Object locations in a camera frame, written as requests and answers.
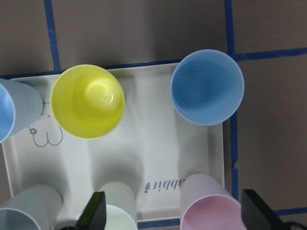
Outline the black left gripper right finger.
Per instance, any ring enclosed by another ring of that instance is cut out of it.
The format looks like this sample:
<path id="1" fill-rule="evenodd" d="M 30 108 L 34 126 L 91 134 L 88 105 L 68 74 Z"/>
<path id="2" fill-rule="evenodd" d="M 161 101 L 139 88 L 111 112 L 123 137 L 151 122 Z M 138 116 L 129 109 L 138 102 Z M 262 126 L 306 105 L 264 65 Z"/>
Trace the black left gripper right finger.
<path id="1" fill-rule="evenodd" d="M 288 227 L 252 189 L 241 194 L 241 218 L 247 230 L 287 230 Z"/>

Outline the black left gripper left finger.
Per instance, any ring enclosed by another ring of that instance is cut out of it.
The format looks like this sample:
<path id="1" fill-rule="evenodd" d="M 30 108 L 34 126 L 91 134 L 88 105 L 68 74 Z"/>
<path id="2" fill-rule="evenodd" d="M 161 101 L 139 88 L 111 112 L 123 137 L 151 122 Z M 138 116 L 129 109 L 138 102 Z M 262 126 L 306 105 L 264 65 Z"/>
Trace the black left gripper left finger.
<path id="1" fill-rule="evenodd" d="M 104 230 L 105 227 L 106 195 L 102 191 L 92 194 L 76 224 L 65 226 L 61 230 Z"/>

